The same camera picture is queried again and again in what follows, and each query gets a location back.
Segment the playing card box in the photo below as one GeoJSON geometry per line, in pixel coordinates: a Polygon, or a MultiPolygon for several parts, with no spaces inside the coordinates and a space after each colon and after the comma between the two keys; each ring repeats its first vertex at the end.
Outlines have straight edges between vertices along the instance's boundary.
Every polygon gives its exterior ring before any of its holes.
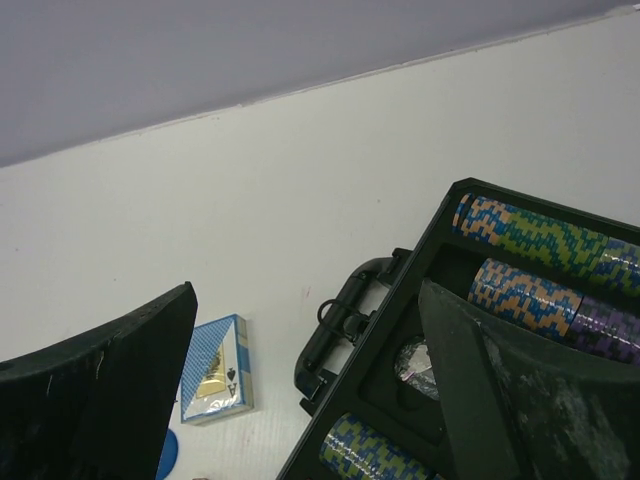
{"type": "Polygon", "coordinates": [[[253,408],[248,347],[246,322],[235,314],[193,330],[182,372],[182,423],[202,425],[253,408]]]}

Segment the blue chip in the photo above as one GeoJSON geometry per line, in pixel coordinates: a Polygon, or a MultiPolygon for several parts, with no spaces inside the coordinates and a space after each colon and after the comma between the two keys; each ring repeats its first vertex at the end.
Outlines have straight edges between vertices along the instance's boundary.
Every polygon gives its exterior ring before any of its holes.
{"type": "Polygon", "coordinates": [[[160,463],[158,464],[158,473],[156,480],[164,480],[173,470],[178,458],[178,439],[172,430],[167,430],[167,436],[164,439],[162,454],[160,455],[160,463]]]}

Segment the poker chip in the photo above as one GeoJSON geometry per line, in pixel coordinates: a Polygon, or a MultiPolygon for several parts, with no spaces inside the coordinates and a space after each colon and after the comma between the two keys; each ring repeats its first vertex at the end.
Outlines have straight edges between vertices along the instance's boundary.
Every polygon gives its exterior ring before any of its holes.
{"type": "Polygon", "coordinates": [[[178,458],[178,438],[172,430],[167,430],[167,436],[164,439],[164,446],[160,454],[160,463],[156,473],[156,480],[164,480],[173,470],[178,458]]]}
{"type": "Polygon", "coordinates": [[[476,198],[460,225],[460,233],[479,242],[498,245],[516,208],[506,203],[476,198]]]}
{"type": "Polygon", "coordinates": [[[640,247],[609,238],[589,280],[630,297],[640,296],[640,247]]]}
{"type": "Polygon", "coordinates": [[[561,341],[582,294],[489,258],[478,270],[467,300],[519,327],[561,341]]]}
{"type": "Polygon", "coordinates": [[[565,342],[576,350],[638,365],[640,319],[585,296],[565,342]]]}
{"type": "Polygon", "coordinates": [[[467,193],[462,197],[460,203],[458,204],[458,208],[456,208],[456,213],[453,215],[452,222],[452,230],[454,233],[460,233],[460,223],[467,214],[467,208],[471,206],[471,202],[473,201],[474,195],[472,193],[467,193]]]}
{"type": "Polygon", "coordinates": [[[497,245],[547,267],[588,278],[607,241],[601,233],[538,213],[516,210],[497,245]]]}
{"type": "Polygon", "coordinates": [[[433,475],[433,471],[351,413],[333,425],[319,458],[344,480],[427,480],[433,475]]]}

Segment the purple poker chip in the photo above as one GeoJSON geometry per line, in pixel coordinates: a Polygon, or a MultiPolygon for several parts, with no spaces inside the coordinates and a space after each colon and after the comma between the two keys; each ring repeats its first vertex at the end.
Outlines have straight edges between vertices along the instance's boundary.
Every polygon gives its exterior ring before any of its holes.
{"type": "Polygon", "coordinates": [[[584,297],[565,342],[592,355],[637,365],[640,364],[640,319],[584,297]]]}

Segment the purple ceiling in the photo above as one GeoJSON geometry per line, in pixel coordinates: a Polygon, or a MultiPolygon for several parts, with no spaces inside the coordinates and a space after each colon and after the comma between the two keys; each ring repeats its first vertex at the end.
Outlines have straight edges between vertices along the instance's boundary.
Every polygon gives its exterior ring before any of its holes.
{"type": "Polygon", "coordinates": [[[626,4],[8,0],[0,15],[0,166],[626,4]]]}

